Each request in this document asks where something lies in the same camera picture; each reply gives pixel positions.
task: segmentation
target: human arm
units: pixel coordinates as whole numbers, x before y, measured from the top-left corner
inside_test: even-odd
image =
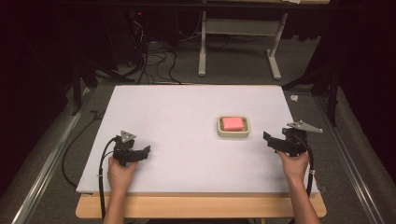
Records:
[[[288,180],[295,223],[320,223],[317,213],[306,194],[304,185],[304,175],[308,166],[308,153],[305,152],[298,157],[289,157],[281,151],[278,151],[277,154],[282,160],[283,172]]]
[[[104,224],[123,223],[125,212],[126,191],[133,179],[137,162],[123,167],[113,157],[108,158],[107,178],[111,193],[108,202]]]

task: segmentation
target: human hand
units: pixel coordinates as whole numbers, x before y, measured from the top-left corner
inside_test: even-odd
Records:
[[[123,167],[120,165],[119,161],[115,160],[113,157],[108,158],[107,178],[110,182],[112,193],[126,193],[134,176],[134,169],[136,166],[137,161],[131,163],[127,167]]]
[[[286,153],[278,151],[283,164],[283,172],[288,181],[304,182],[306,167],[308,166],[308,153],[302,153],[298,157],[289,157]]]

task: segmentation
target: desk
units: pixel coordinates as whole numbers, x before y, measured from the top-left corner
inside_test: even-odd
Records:
[[[217,117],[231,114],[249,119],[248,138],[217,136]],[[278,86],[117,87],[78,184],[78,192],[93,195],[81,196],[77,215],[100,217],[100,155],[114,134],[132,129],[135,149],[152,150],[134,174],[125,216],[291,217],[281,161],[262,139],[264,130],[281,138],[291,120]],[[324,216],[316,185],[311,200]]]
[[[280,0],[222,0],[221,2],[243,2],[243,3],[284,3],[288,1]],[[302,0],[301,4],[329,4],[330,0]],[[206,34],[227,34],[227,35],[267,35],[273,36],[274,45],[267,49],[265,54],[271,66],[275,80],[280,80],[281,75],[277,66],[275,54],[286,24],[288,13],[283,13],[279,21],[240,21],[240,20],[219,20],[208,19],[206,11],[202,15],[201,49],[199,56],[198,75],[206,74]]]

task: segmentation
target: pink block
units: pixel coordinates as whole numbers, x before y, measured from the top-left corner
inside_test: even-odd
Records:
[[[240,117],[222,118],[224,131],[243,131],[244,121]]]

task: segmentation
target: gray carpet floor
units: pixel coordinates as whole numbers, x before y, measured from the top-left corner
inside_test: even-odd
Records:
[[[209,48],[207,51],[205,77],[197,76],[199,47],[195,45],[194,41],[186,42],[178,47],[163,46],[161,43],[153,44],[148,57],[150,63],[148,63],[147,73],[142,76],[141,84],[169,82],[163,77],[169,78],[168,71],[173,64],[173,54],[164,54],[158,51],[172,50],[176,53],[177,58],[171,74],[174,79],[182,83],[283,85],[304,73],[318,43],[317,40],[305,42],[299,42],[297,39],[282,40],[276,53],[282,80],[274,81],[271,77],[269,64],[264,58],[264,50],[270,48],[272,39],[265,37],[251,40],[252,37],[233,36],[233,39],[225,47],[215,48],[222,46],[224,41],[218,38],[216,40],[209,39],[208,45],[214,48]],[[157,70],[156,62],[161,60],[164,55],[166,55],[166,59],[158,65]],[[126,70],[128,67],[120,64],[120,71]],[[94,118],[92,111],[100,113],[106,110],[114,85],[118,84],[104,79],[101,79],[100,82],[98,88],[92,90],[88,103],[81,111],[78,124],[66,143],[71,147],[65,157],[65,170],[75,183],[79,181],[82,174],[101,120],[94,121],[76,138],[73,145],[70,144],[92,122]],[[298,102],[290,100],[292,94],[299,95]],[[308,142],[314,150],[316,160],[316,180],[323,190],[322,197],[328,211],[321,222],[373,223],[363,209],[359,194],[356,193],[356,186],[350,180],[339,148],[331,135],[332,127],[327,124],[326,118],[320,112],[318,100],[311,96],[309,86],[300,86],[297,89],[285,91],[285,97],[294,120],[302,119],[324,130],[324,134],[310,133],[308,135]],[[339,91],[337,100],[336,129],[342,135],[350,156],[370,190],[383,218],[383,223],[394,223],[396,220],[396,187],[371,149],[361,126],[350,111],[342,90]],[[20,169],[6,196],[0,202],[1,223],[11,223],[16,216],[41,167],[58,144],[65,127],[72,119],[71,111],[72,106],[69,104],[40,139]],[[76,217],[78,198],[79,194],[65,181],[61,165],[58,165],[28,222],[100,223],[99,219],[86,220]],[[266,221],[270,224],[277,224],[288,223],[289,219],[268,218]]]

